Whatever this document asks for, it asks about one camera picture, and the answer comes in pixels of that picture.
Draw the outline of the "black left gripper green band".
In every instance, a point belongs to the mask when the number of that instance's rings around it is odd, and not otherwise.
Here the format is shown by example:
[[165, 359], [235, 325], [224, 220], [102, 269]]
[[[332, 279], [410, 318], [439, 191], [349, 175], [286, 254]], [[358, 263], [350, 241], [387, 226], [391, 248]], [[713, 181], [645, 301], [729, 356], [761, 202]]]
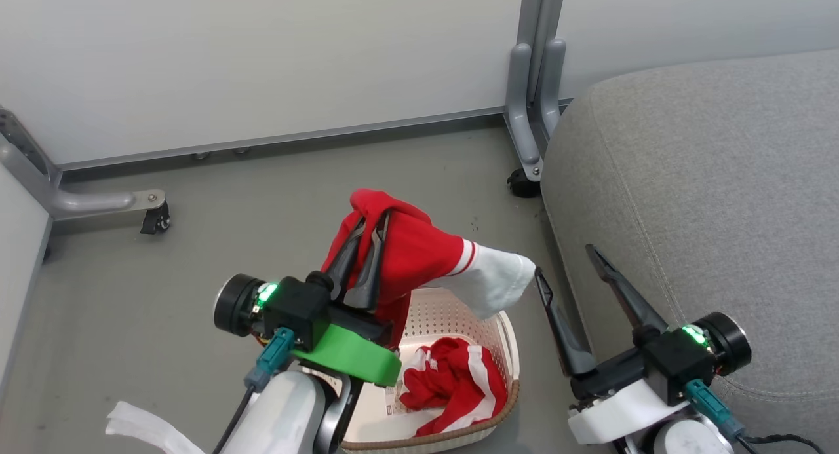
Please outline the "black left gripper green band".
[[383, 213], [375, 224], [351, 289], [365, 220], [357, 221], [330, 261], [324, 273], [332, 280], [311, 274], [306, 280], [288, 276], [266, 282], [236, 274], [225, 282], [214, 302], [215, 327], [237, 337], [258, 338], [263, 346], [246, 374], [246, 386], [266, 386], [294, 359], [378, 387], [395, 385], [402, 364], [389, 350], [391, 327], [362, 312], [378, 307], [389, 222], [390, 213]]

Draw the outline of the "black right gripper white band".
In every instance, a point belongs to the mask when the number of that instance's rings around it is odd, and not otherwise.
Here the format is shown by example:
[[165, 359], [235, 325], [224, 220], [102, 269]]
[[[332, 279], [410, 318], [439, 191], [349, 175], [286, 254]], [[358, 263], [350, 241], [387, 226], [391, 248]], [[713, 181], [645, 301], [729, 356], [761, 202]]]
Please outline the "black right gripper white band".
[[543, 270], [534, 283], [576, 404], [570, 432], [581, 445], [743, 445], [743, 423], [711, 383], [746, 366], [752, 352], [742, 328], [713, 312], [668, 330], [668, 323], [593, 244], [585, 245], [599, 279], [616, 296], [635, 346], [595, 361], [570, 328]]

